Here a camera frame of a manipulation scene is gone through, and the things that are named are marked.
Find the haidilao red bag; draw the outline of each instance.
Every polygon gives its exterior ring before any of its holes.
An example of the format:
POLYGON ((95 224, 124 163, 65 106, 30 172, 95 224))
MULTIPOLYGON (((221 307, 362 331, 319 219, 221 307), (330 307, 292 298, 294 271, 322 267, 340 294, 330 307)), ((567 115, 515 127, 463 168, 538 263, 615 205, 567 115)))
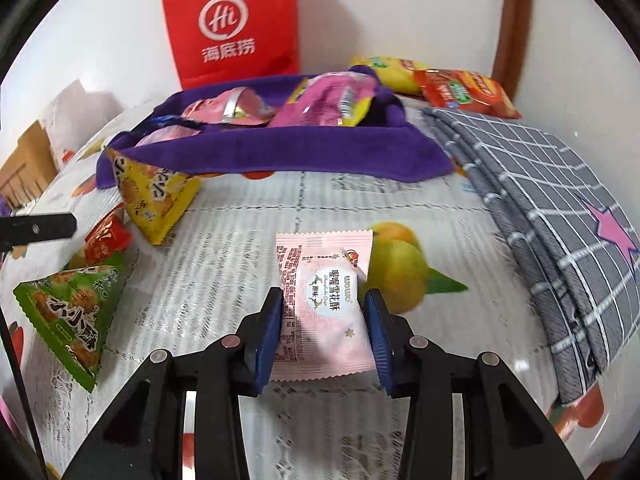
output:
POLYGON ((299 72, 296 0, 162 0, 183 89, 299 72))

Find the pink candy wrapper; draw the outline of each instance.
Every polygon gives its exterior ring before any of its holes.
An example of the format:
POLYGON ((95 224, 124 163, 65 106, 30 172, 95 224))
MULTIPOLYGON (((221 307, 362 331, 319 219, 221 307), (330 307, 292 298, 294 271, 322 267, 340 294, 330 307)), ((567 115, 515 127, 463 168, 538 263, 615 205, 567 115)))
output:
POLYGON ((272 381, 373 370, 358 281, 367 279, 372 231, 277 234, 285 304, 272 381))
MULTIPOLYGON (((191 103, 184 109, 182 116, 201 123, 259 126, 268 123, 274 113, 275 108, 265 104, 257 93, 246 86, 239 86, 222 92, 217 97, 191 103)), ((191 137, 199 132, 184 126, 168 126, 144 137, 137 146, 191 137)))
POLYGON ((328 72, 303 80, 269 124, 356 126, 376 93, 377 80, 357 72, 328 72))

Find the red snack packet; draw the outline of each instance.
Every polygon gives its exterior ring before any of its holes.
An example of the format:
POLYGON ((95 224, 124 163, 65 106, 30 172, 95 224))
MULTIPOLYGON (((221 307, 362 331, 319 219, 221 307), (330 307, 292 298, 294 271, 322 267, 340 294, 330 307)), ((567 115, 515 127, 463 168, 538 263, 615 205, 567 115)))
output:
POLYGON ((416 70, 414 81, 424 98, 436 108, 459 108, 505 119, 522 117, 500 83, 477 72, 416 70))
POLYGON ((98 222, 84 239, 84 256, 89 266, 95 265, 115 251, 123 251, 131 242, 131 233, 124 227, 124 204, 119 204, 98 222))

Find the purple towel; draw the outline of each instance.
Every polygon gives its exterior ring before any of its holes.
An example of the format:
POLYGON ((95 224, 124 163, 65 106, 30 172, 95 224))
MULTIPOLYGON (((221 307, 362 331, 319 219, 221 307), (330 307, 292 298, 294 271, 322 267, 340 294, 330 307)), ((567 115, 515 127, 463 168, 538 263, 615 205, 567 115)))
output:
POLYGON ((11 208, 6 204, 2 196, 0 196, 0 216, 11 216, 11 208))
MULTIPOLYGON (((355 66, 355 72, 375 73, 355 66)), ((267 104, 281 106, 303 76, 270 76, 194 88, 169 97, 149 117, 179 115, 198 99, 248 86, 267 104)), ((139 162, 187 174, 249 171, 324 171, 356 173, 420 182, 451 173, 452 162, 434 140, 409 124, 391 90, 379 84, 367 117, 354 128, 287 126, 222 129, 208 124, 192 137, 136 147, 153 127, 145 122, 118 134, 110 146, 139 162)), ((96 168, 98 188, 115 185, 111 162, 103 153, 96 168)))

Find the screw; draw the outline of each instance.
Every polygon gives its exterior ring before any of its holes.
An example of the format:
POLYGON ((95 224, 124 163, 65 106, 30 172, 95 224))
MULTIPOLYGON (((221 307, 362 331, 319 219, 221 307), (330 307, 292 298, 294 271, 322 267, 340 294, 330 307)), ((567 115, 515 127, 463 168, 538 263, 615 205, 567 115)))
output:
POLYGON ((421 335, 414 335, 409 339, 409 344, 414 348, 427 348, 429 340, 421 335))
POLYGON ((222 338, 222 346, 225 348, 235 348, 240 344, 240 338, 236 334, 225 335, 222 338))
POLYGON ((151 352, 149 359, 151 359, 152 363, 161 363, 166 359, 166 356, 167 356, 166 350, 159 349, 151 352))
POLYGON ((482 362, 488 366, 497 366, 500 358, 493 352, 485 352, 482 354, 482 362))

